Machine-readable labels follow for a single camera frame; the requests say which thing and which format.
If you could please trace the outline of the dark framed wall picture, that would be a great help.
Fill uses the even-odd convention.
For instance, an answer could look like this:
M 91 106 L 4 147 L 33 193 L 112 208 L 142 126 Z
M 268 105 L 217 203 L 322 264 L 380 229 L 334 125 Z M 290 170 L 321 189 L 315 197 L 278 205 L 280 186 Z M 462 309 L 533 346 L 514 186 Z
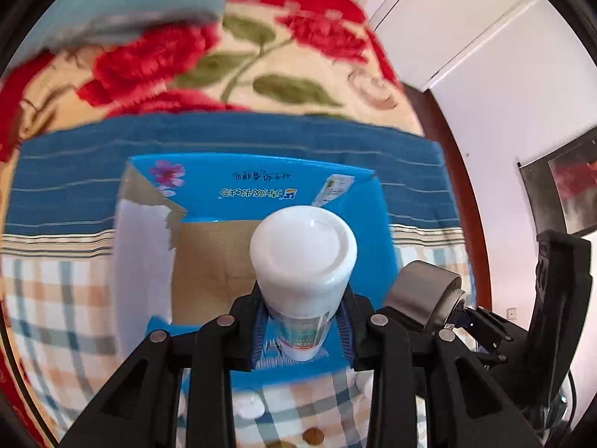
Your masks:
M 596 130 L 518 166 L 536 231 L 583 237 L 596 230 Z

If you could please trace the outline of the grey-blue pillow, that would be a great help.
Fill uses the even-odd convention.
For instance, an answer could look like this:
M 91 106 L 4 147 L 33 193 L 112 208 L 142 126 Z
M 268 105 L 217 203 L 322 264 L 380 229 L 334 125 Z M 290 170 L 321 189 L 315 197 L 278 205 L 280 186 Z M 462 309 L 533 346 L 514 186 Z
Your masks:
M 226 0 L 56 0 L 35 23 L 8 63 L 10 68 L 43 49 L 78 44 L 122 44 L 158 24 L 210 23 Z

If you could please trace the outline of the red floral blanket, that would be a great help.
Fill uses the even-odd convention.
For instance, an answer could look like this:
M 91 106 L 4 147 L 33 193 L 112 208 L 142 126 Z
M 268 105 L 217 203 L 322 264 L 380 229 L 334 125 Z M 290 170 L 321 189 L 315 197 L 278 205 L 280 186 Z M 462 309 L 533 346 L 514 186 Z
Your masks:
M 1 158 L 48 131 L 121 115 L 253 111 L 422 131 L 352 0 L 226 0 L 221 20 L 44 51 L 1 87 Z

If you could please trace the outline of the white wardrobe door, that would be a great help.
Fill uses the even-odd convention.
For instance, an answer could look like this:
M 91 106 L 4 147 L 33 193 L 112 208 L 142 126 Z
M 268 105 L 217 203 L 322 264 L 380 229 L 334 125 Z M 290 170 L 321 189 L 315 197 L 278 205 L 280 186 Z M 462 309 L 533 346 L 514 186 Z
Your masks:
M 369 25 L 398 78 L 425 91 L 528 0 L 385 0 Z

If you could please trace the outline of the brown wooden bed frame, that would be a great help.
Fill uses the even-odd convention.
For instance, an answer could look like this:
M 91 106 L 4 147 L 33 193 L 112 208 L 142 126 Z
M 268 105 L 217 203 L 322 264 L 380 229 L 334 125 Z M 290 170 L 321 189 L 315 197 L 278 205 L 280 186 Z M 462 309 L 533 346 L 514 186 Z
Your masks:
M 493 301 L 489 256 L 479 207 L 465 160 L 431 91 L 421 92 L 407 84 L 404 87 L 425 137 L 441 145 L 458 207 L 460 225 L 465 234 L 465 248 L 475 280 L 476 304 L 491 309 Z

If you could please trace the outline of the brown walnut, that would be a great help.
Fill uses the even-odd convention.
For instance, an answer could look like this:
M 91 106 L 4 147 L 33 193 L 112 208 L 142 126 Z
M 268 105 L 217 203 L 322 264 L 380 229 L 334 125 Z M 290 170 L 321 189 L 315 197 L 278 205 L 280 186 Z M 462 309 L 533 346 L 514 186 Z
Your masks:
M 324 432 L 316 427 L 309 428 L 301 434 L 303 441 L 309 446 L 321 446 L 325 441 Z

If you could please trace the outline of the white tube bottle green label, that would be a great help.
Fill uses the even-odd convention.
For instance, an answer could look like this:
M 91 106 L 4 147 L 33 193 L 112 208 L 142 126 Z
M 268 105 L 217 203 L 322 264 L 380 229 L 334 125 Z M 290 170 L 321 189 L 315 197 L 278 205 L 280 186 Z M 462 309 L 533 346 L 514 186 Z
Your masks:
M 281 351 L 297 362 L 313 359 L 356 263 L 353 231 L 322 207 L 282 208 L 255 228 L 250 259 Z

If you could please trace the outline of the round metal strainer tin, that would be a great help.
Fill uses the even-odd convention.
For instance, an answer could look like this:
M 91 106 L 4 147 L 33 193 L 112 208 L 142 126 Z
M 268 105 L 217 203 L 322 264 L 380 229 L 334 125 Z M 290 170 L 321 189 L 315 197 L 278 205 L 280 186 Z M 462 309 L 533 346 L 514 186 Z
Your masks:
M 385 308 L 393 308 L 426 333 L 454 325 L 464 306 L 462 277 L 421 260 L 400 270 L 384 300 Z

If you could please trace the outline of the small white earbud case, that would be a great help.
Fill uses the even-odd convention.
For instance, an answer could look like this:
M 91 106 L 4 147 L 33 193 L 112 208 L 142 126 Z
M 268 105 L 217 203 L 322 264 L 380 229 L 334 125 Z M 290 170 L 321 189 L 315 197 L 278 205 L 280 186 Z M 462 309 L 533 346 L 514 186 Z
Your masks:
M 234 415 L 243 420 L 257 420 L 265 414 L 264 401 L 256 391 L 233 393 Z

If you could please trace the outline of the plaid blue striped bedsheet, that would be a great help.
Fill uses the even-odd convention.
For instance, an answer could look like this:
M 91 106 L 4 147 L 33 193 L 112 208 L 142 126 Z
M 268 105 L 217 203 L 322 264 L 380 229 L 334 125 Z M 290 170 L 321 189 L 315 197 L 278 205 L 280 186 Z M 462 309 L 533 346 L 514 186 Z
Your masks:
M 15 348 L 57 437 L 152 324 L 197 326 L 249 284 L 248 230 L 289 205 L 353 229 L 356 292 L 380 304 L 423 260 L 476 300 L 439 144 L 328 116 L 114 117 L 27 141 L 1 239 Z

